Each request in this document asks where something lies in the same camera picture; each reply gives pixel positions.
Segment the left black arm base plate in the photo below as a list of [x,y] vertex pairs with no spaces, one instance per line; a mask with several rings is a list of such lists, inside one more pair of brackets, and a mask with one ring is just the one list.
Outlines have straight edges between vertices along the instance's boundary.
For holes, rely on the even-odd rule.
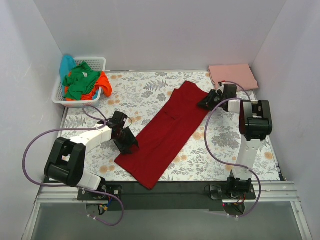
[[114,195],[117,198],[121,198],[122,186],[118,184],[107,184],[100,186],[96,191],[99,193],[94,193],[87,189],[80,188],[77,194],[78,201],[107,201],[109,199],[108,195],[102,193],[108,193]]

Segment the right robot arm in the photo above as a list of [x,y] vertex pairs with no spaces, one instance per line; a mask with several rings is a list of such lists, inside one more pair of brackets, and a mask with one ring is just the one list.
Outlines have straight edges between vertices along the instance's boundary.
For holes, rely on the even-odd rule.
[[241,144],[236,163],[226,163],[214,157],[217,162],[233,168],[227,180],[218,185],[211,185],[209,192],[213,200],[222,199],[223,196],[232,199],[244,198],[247,194],[254,193],[252,167],[259,148],[273,130],[270,102],[240,99],[237,97],[237,88],[240,85],[232,81],[222,81],[218,85],[219,88],[211,90],[197,106],[210,110],[210,116],[218,108],[228,113],[239,114]]

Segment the dark red t shirt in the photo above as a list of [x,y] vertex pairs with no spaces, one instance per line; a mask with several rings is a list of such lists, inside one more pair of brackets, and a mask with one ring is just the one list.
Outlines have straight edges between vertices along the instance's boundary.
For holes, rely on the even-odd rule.
[[120,154],[115,163],[151,190],[208,114],[198,106],[208,94],[185,81],[137,135],[131,154]]

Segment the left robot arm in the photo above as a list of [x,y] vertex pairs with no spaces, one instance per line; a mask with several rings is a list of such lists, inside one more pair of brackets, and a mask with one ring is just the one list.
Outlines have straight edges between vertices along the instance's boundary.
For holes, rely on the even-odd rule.
[[104,142],[113,141],[122,155],[132,154],[138,141],[129,127],[124,127],[128,116],[115,111],[112,118],[99,121],[93,130],[72,138],[59,137],[53,144],[44,175],[69,187],[89,190],[95,200],[106,196],[102,177],[85,170],[86,155]]

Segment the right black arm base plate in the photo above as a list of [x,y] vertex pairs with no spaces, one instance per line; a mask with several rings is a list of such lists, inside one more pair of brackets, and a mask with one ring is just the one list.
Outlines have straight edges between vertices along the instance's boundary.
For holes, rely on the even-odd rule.
[[212,200],[232,200],[232,201],[243,201],[243,200],[255,200],[257,195],[253,185],[249,187],[229,187],[224,182],[218,182],[217,184],[208,184],[203,188],[206,195]]

